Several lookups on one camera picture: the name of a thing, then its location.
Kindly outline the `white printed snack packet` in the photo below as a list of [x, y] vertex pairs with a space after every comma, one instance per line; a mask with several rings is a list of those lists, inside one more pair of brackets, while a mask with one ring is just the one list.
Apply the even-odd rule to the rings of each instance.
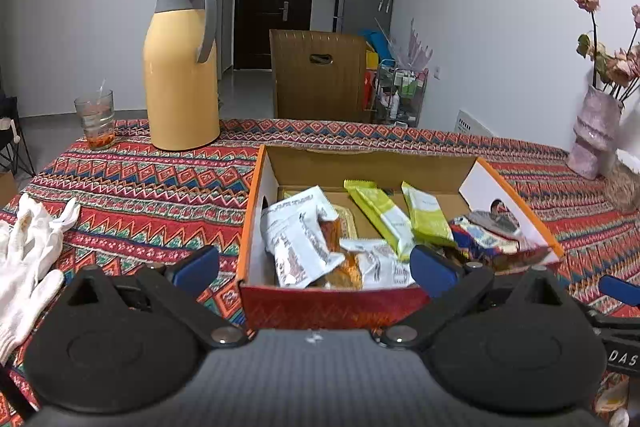
[[401, 262], [384, 239], [340, 239], [340, 246], [355, 257], [364, 291], [414, 284], [408, 263]]

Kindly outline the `orange yellow snack packet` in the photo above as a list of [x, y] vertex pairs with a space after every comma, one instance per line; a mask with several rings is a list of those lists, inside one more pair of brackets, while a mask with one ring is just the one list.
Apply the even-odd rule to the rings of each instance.
[[318, 185], [308, 187], [304, 191], [283, 190], [280, 202], [297, 207], [312, 202], [317, 207], [317, 221], [324, 234], [333, 234], [339, 239], [358, 237], [352, 212], [344, 206], [330, 202]]

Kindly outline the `white grey snack bag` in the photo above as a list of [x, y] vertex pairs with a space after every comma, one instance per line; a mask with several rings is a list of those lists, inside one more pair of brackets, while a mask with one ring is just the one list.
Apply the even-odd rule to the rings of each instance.
[[312, 202], [299, 207], [276, 202], [262, 210], [260, 234], [281, 287], [361, 289], [355, 257], [343, 251], [336, 235], [322, 232]]

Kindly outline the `light green snack packet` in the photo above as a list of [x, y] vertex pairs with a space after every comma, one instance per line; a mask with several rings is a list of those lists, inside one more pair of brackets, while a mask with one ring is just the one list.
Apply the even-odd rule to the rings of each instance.
[[372, 181], [345, 180], [343, 185], [359, 209], [395, 251], [398, 259], [408, 262], [416, 243], [410, 220], [405, 213]]
[[409, 210], [411, 232], [419, 245], [456, 247], [449, 223], [435, 196], [418, 190], [411, 184], [401, 184]]

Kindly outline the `colourful snack packet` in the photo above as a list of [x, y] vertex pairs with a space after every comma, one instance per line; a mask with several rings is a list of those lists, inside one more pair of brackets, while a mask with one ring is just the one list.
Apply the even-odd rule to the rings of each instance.
[[549, 248], [536, 245], [506, 217], [486, 211], [472, 211], [449, 222], [458, 251], [471, 261], [506, 272], [536, 265]]

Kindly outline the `patterned red tablecloth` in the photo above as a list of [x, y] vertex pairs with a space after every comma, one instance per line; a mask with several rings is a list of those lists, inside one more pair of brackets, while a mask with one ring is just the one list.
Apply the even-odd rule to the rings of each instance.
[[221, 273], [203, 303], [233, 322], [243, 320], [234, 283], [244, 211], [257, 150], [262, 144], [318, 150], [390, 150], [426, 156], [487, 159], [536, 211], [560, 242], [560, 268], [573, 293], [616, 319], [638, 311], [600, 297], [602, 273], [637, 283], [639, 219], [616, 212], [600, 182], [578, 178], [558, 148], [511, 139], [402, 129], [377, 124], [285, 119], [227, 120], [212, 145], [193, 153], [163, 153], [152, 147], [143, 120], [122, 120], [116, 143], [93, 152], [74, 143], [27, 185], [30, 196], [51, 210], [65, 197], [82, 206], [79, 228], [64, 244], [66, 277], [96, 262], [112, 273], [134, 273], [144, 262], [174, 262], [205, 244], [221, 251]]

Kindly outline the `red cardboard pumpkin box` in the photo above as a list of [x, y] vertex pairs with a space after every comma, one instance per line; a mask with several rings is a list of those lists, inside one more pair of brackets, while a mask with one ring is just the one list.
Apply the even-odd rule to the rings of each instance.
[[422, 247], [466, 254], [480, 229], [452, 226], [502, 202], [513, 234], [482, 260], [497, 272], [558, 261], [551, 232], [482, 158], [320, 152], [264, 146], [243, 227], [238, 280], [249, 329], [382, 329], [420, 309], [442, 283], [412, 269]]

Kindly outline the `white cotton gloves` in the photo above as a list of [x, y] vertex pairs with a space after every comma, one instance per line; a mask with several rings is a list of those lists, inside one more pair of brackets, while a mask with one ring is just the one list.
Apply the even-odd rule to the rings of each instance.
[[40, 202], [21, 196], [14, 225], [1, 223], [1, 362], [6, 363], [32, 332], [39, 315], [64, 282], [53, 266], [64, 233], [77, 221], [80, 204], [66, 202], [53, 218]]

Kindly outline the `drinking glass with straw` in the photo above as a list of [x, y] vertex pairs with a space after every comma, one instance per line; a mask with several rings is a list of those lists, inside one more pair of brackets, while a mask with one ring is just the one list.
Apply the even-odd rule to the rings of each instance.
[[109, 148], [115, 141], [115, 109], [113, 91], [105, 88], [105, 81], [98, 90], [75, 98], [74, 105], [90, 150]]

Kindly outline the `pink textured vase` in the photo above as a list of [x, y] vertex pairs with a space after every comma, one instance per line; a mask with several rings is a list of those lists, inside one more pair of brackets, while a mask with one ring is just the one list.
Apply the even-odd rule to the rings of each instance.
[[618, 129], [623, 104], [590, 86], [574, 124], [575, 142], [566, 165], [585, 179], [596, 179], [601, 158], [610, 153]]

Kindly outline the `black folding chair with clothes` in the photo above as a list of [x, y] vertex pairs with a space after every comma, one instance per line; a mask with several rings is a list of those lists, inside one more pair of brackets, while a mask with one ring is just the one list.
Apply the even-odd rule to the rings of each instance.
[[28, 145], [22, 133], [17, 97], [0, 90], [1, 110], [1, 168], [11, 171], [13, 176], [22, 170], [27, 176], [35, 176], [35, 168]]

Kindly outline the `yellow thermos jug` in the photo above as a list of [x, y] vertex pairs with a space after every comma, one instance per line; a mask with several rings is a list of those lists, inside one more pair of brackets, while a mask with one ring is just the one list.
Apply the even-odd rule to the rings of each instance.
[[156, 0], [143, 43], [143, 81], [152, 144], [195, 150], [220, 133], [217, 0]]

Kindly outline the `dried pink rose bouquet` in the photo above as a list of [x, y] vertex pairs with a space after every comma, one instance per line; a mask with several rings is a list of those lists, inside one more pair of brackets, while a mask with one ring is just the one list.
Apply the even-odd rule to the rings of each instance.
[[639, 3], [623, 3], [624, 29], [614, 32], [613, 0], [573, 0], [589, 27], [576, 42], [576, 53], [591, 66], [589, 86], [625, 105], [639, 92]]

